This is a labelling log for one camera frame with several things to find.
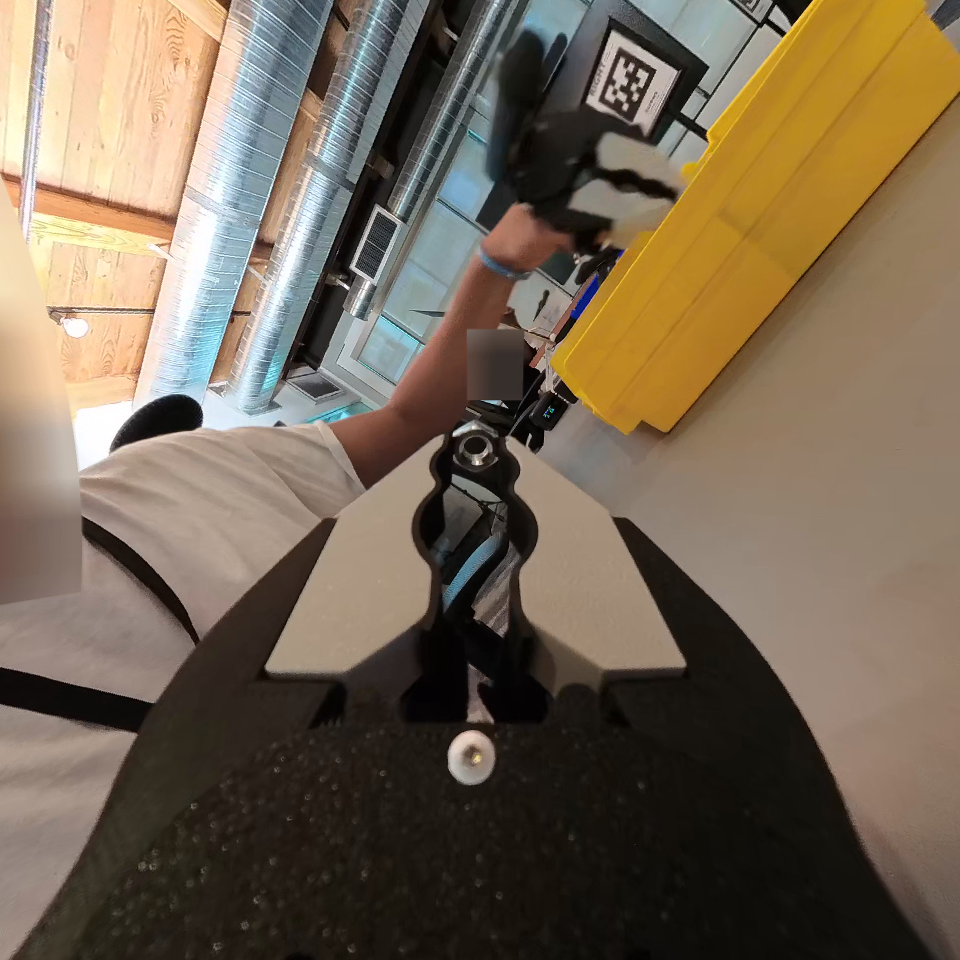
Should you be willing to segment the spiral metal air duct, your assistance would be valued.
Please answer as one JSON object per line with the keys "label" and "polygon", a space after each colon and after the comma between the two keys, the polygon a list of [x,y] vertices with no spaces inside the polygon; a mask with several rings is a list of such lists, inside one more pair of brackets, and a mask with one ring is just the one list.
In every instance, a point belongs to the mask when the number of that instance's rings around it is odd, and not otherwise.
{"label": "spiral metal air duct", "polygon": [[428,6],[355,10],[226,382],[225,399],[243,414],[271,402]]}
{"label": "spiral metal air duct", "polygon": [[438,173],[518,5],[517,1],[474,4],[390,193],[387,210],[402,224],[411,223],[419,201]]}
{"label": "spiral metal air duct", "polygon": [[230,3],[134,409],[205,397],[331,7]]}

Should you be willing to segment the steel hex nut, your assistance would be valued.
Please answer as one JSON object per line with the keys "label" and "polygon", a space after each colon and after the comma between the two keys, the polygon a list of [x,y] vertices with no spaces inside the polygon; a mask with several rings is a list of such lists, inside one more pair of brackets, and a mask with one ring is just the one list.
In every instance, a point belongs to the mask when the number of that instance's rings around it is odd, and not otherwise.
{"label": "steel hex nut", "polygon": [[451,434],[454,462],[469,473],[486,471],[498,462],[498,441],[497,431],[482,419],[466,422]]}

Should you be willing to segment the yellow plastic bin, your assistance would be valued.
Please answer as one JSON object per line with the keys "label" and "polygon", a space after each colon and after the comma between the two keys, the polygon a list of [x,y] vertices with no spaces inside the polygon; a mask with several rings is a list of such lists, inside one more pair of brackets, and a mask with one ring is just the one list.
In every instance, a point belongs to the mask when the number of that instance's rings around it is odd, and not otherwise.
{"label": "yellow plastic bin", "polygon": [[558,377],[623,434],[670,431],[958,90],[925,2],[812,2],[556,349]]}

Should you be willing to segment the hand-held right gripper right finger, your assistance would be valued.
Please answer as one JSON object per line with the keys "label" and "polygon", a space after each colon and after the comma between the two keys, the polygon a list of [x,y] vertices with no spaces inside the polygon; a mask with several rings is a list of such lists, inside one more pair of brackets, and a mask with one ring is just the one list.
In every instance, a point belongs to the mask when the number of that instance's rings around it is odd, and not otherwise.
{"label": "hand-held right gripper right finger", "polygon": [[535,543],[519,567],[530,671],[685,671],[687,662],[611,514],[514,438]]}

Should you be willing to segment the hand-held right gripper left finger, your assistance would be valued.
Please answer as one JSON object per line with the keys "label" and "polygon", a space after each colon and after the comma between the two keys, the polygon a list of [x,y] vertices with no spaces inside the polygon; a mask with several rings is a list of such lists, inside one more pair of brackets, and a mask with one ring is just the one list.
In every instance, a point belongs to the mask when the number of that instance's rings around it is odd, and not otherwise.
{"label": "hand-held right gripper left finger", "polygon": [[341,511],[266,662],[269,676],[418,676],[435,566],[415,537],[438,489],[429,440]]}

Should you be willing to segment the person's left forearm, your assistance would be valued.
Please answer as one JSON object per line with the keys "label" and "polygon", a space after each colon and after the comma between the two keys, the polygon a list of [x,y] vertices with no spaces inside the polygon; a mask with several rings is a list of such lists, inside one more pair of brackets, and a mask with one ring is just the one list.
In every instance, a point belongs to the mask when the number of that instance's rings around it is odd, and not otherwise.
{"label": "person's left forearm", "polygon": [[333,424],[365,488],[457,426],[468,403],[468,333],[498,328],[515,285],[484,270],[474,255],[438,331],[387,404]]}

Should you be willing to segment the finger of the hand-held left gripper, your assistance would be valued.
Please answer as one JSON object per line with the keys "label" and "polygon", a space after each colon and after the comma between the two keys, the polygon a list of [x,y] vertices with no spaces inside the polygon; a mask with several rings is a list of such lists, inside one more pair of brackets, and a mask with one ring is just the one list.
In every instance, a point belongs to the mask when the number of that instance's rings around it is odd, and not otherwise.
{"label": "finger of the hand-held left gripper", "polygon": [[685,182],[678,169],[654,146],[613,130],[603,132],[593,148],[597,177],[621,192],[646,197],[679,197]]}
{"label": "finger of the hand-held left gripper", "polygon": [[589,179],[563,192],[570,252],[592,252],[605,246],[626,249],[640,234],[652,234],[679,199],[677,179],[643,179],[639,186],[617,186],[607,179]]}

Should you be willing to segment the white vent grille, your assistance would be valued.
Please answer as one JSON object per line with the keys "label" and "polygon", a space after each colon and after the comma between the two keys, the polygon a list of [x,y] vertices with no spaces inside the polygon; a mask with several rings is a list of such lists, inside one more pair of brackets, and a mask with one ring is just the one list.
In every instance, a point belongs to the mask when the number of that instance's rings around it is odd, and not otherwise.
{"label": "white vent grille", "polygon": [[387,208],[374,206],[349,270],[362,280],[377,285],[403,228],[402,220]]}

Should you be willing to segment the person's left hand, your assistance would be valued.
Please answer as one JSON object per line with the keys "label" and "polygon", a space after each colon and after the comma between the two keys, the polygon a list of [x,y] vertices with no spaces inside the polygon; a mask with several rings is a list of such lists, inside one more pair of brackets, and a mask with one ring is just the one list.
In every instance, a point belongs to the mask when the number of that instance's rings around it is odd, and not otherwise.
{"label": "person's left hand", "polygon": [[481,247],[516,270],[533,272],[559,252],[573,253],[574,241],[537,217],[530,205],[517,202],[486,235]]}

